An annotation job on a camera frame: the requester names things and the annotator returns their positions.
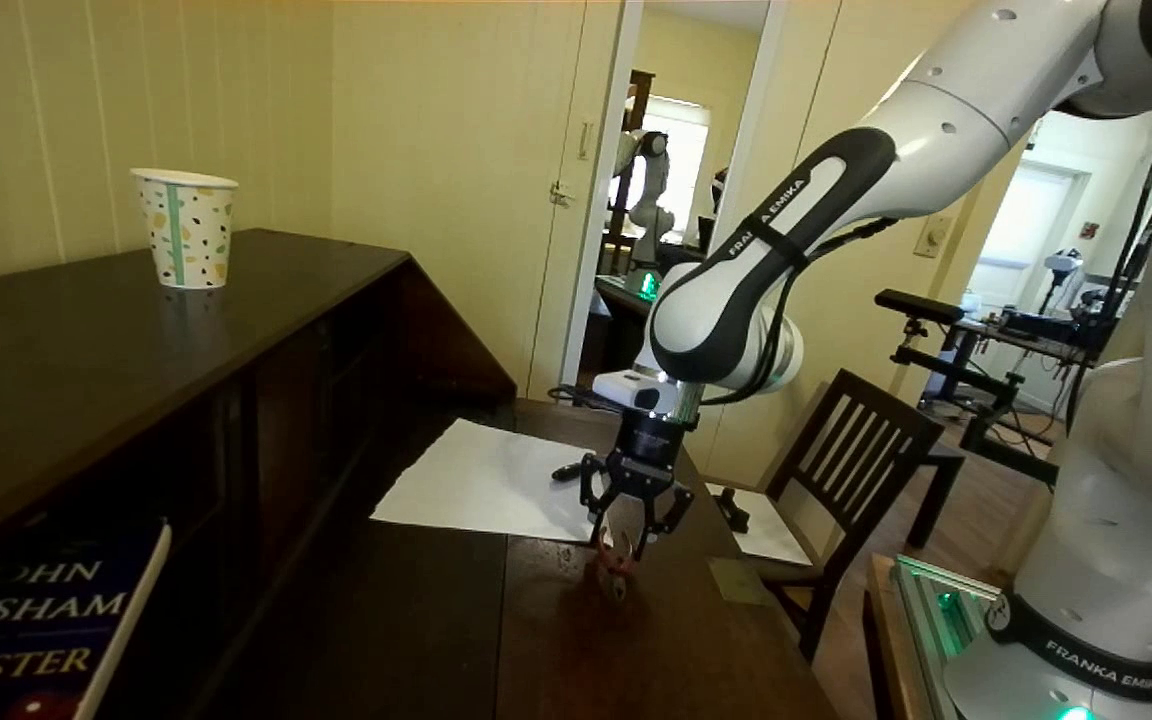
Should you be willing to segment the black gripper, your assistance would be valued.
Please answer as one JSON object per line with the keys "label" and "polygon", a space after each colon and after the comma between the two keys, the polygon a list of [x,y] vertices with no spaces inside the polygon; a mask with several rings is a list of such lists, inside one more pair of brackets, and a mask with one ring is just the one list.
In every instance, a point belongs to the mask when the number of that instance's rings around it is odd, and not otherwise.
{"label": "black gripper", "polygon": [[615,497],[635,497],[645,505],[645,523],[635,538],[635,561],[656,537],[667,537],[693,505],[693,486],[677,478],[683,427],[625,412],[608,454],[583,454],[577,464],[579,505],[588,515],[588,544],[615,546],[608,506]]}

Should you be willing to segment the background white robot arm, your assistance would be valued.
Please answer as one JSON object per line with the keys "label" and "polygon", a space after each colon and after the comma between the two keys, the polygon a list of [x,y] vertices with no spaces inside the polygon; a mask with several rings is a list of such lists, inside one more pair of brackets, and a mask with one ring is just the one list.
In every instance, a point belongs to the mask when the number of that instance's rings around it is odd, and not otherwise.
{"label": "background white robot arm", "polygon": [[663,132],[619,137],[613,178],[619,189],[635,189],[635,196],[619,203],[619,216],[638,227],[638,240],[630,247],[635,267],[653,267],[660,259],[660,240],[677,223],[677,216],[660,203],[667,189],[667,168],[672,156]]}

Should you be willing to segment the robot base table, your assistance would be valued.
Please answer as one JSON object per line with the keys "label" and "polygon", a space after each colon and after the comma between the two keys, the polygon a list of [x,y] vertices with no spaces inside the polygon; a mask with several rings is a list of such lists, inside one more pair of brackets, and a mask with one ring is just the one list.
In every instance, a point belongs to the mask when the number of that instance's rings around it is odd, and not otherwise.
{"label": "robot base table", "polygon": [[874,720],[959,720],[943,666],[983,632],[994,583],[919,554],[872,554],[864,648]]}

